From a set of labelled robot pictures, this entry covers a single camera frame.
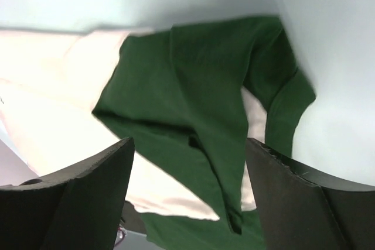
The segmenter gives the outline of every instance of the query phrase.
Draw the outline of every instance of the green shirt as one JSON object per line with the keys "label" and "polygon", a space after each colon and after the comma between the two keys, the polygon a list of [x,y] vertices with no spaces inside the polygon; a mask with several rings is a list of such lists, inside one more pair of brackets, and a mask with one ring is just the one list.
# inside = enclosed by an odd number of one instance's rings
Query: green shirt
{"label": "green shirt", "polygon": [[290,156],[314,94],[277,18],[175,26],[130,36],[93,114],[194,192],[220,221],[143,214],[166,250],[264,249],[256,211],[241,211],[245,86],[268,112],[266,143]]}

